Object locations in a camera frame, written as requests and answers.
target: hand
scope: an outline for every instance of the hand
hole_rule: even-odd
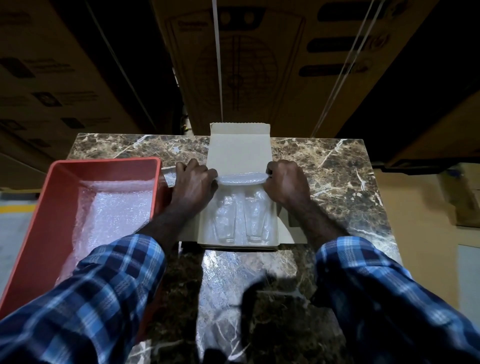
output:
[[[268,196],[287,210],[310,201],[310,188],[303,170],[292,161],[269,162],[267,173],[271,174],[264,189]]]
[[[218,173],[214,169],[198,164],[196,159],[191,159],[188,166],[178,162],[175,167],[177,180],[171,204],[180,207],[189,218],[193,218],[212,199],[218,188],[215,181]]]

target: person's left hand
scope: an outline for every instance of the person's left hand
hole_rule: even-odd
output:
[[[215,181],[218,173],[215,169],[198,164],[194,158],[185,166],[176,164],[177,180],[173,188],[173,206],[181,208],[190,218],[202,211],[212,199],[218,185]]]

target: rolled-up sleeve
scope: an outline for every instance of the rolled-up sleeve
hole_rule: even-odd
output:
[[[480,360],[477,328],[368,240],[330,241],[316,260],[317,295],[333,309],[358,362]]]
[[[95,248],[70,278],[0,321],[0,361],[124,363],[165,268],[145,235]]]

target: fan grille drawing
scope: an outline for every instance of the fan grille drawing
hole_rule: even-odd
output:
[[[220,39],[222,98],[225,111],[250,111],[273,98],[278,67],[269,47],[250,36]],[[215,43],[195,65],[198,97],[209,107],[219,105]]]

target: brown marble tabletop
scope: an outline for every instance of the brown marble tabletop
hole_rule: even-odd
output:
[[[78,134],[69,159],[156,156],[163,167],[197,158],[208,136]],[[401,263],[361,140],[271,138],[273,159],[303,168],[312,198],[352,235]],[[351,363],[330,308],[316,307],[314,252],[221,252],[182,246],[169,257],[162,306],[129,363]]]

